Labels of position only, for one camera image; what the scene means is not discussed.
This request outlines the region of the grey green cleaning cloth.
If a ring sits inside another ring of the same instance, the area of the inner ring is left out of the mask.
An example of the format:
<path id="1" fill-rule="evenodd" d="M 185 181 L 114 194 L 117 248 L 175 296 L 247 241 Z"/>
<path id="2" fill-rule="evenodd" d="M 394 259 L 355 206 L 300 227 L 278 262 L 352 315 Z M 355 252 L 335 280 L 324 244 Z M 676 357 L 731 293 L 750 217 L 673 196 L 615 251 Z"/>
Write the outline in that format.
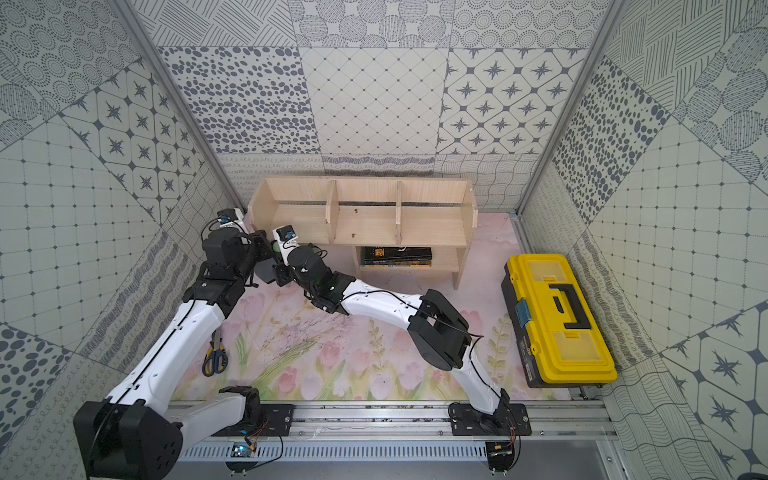
<path id="1" fill-rule="evenodd" d="M 254 240 L 256 259 L 254 266 L 255 275 L 264 283 L 277 281 L 277 267 L 282 263 L 282 255 L 275 249 L 273 243 L 262 237 Z"/>

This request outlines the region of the light wooden bookshelf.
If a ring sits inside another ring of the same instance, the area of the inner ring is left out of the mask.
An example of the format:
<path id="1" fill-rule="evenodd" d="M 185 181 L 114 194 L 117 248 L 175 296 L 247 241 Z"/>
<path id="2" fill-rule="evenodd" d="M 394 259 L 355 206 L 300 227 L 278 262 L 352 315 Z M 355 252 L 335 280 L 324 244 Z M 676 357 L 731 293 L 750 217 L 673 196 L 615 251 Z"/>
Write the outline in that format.
<path id="1" fill-rule="evenodd" d="M 293 226 L 302 243 L 352 248 L 429 247 L 430 270 L 460 284 L 478 222 L 467 179 L 270 176 L 248 204 L 249 226 L 268 237 Z"/>

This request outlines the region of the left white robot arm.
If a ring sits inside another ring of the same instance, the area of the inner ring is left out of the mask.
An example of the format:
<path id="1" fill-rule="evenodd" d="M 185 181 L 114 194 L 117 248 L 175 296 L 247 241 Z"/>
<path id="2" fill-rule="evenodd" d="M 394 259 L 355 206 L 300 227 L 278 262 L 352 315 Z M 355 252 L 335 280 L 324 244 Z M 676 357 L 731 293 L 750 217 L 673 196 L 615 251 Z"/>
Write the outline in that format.
<path id="1" fill-rule="evenodd" d="M 207 437 L 263 424 L 259 392 L 246 386 L 226 387 L 179 417 L 166 415 L 182 376 L 245 293 L 256 265 L 274 257 L 263 231 L 247 233 L 234 222 L 202 245 L 206 259 L 166 330 L 104 400 L 84 403 L 74 416 L 88 478 L 162 479 Z"/>

